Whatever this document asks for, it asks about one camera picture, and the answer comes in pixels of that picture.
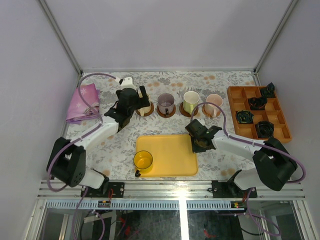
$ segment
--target yellow placemat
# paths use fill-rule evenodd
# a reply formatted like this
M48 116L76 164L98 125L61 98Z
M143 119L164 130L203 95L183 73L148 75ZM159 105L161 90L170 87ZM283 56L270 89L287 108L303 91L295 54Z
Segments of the yellow placemat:
M197 155L192 152L188 134L140 136L136 152L148 151L153 157L153 167L141 178L186 177L198 172Z

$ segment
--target mug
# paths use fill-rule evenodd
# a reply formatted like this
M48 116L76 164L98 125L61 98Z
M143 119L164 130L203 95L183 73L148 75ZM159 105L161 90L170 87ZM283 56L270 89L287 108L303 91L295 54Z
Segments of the mug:
M222 104L224 103L224 100L218 94L210 94L206 98L206 102L213 103L213 104L216 104L219 107L221 107ZM205 110L205 112L207 114L211 115L211 117L213 117L213 118L215 118L215 117L220 115L220 110L216 106L214 106L212 104L205 104L204 105L204 110Z
M198 105L200 96L195 91L187 91L183 95L183 109L191 114L194 108Z
M147 114L148 112L151 111L150 95L148 93L146 95L148 96L150 106L146 106L146 107L142 107L142 108L138 109L138 112L140 113L141 117L143 117L145 114Z
M163 93L158 97L158 107L160 113L168 116L175 107L175 98L170 93Z
M138 178L141 174L147 174L153 167L154 159L148 151L138 151L133 158L135 166L135 176Z

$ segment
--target floral pattern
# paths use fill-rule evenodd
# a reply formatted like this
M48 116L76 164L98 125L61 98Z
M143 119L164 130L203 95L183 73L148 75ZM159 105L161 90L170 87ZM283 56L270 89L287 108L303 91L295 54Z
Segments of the floral pattern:
M187 134L185 126L190 118L183 116L179 111L179 104L187 91L199 93L204 102L209 94L218 94L223 98L222 109L226 113L226 127L234 133L234 126L229 107L227 88L229 86L254 86L253 77L249 71L213 71L213 72L112 72L119 78L133 77L135 86L144 85L150 94L150 100L155 108L157 98L163 93L174 96L176 112L170 118L162 118L155 110L150 116L141 117L133 114L130 123L114 136L108 137L96 148L88 153L86 165L103 172L112 180L227 180L239 169L251 169L254 164L248 159L220 151L209 150L197 153L198 173L188 177L161 177L161 178L136 178L133 157L136 153L136 140L142 135L171 135ZM83 84L94 83L100 90L100 112L105 113L118 100L116 90L120 86L112 79L104 76L91 76ZM206 117L201 109L195 116L203 119L209 128L212 125L223 125L222 114L216 118ZM87 128L93 126L98 120L86 120L80 125L70 124L66 137L72 139L81 135Z

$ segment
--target folded pink cloth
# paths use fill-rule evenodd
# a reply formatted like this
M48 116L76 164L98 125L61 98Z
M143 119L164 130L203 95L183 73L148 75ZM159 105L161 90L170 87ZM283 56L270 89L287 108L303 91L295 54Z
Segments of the folded pink cloth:
M81 86L81 94L83 98L99 112L99 90L96 89L94 83ZM69 109L66 116L66 121L72 124L80 124L83 120L96 119L90 108L82 101L79 96L78 88L74 91Z

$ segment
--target wooden coaster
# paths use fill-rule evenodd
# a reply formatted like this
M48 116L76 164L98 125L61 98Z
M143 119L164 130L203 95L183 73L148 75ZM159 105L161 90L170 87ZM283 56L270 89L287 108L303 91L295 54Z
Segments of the wooden coaster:
M159 110L159 106L156 107L156 112L159 114L160 117L163 117L165 119L172 117L176 113L176 105L173 106L173 110L169 115L165 115Z
M155 110L155 106L154 104L152 103L152 101L150 102L150 105L151 105L151 109L148 113L145 113L143 117L148 117L149 115L151 115L154 110ZM141 116L140 112L138 110L135 110L136 114L138 114L139 116Z
M183 116L191 118L191 114L186 112L186 110L184 109L184 103L183 102L180 104L179 110L180 110L180 113ZM197 115L198 111L199 111L199 107L196 108L196 110L194 111L193 116Z
M206 115L208 118L213 118L213 116L211 116L210 114L208 114L208 113L206 112L206 110L205 110L205 104L202 106L202 112L203 112L203 114ZM218 116L220 115L220 113L221 113L221 111L219 111L215 117L218 117Z

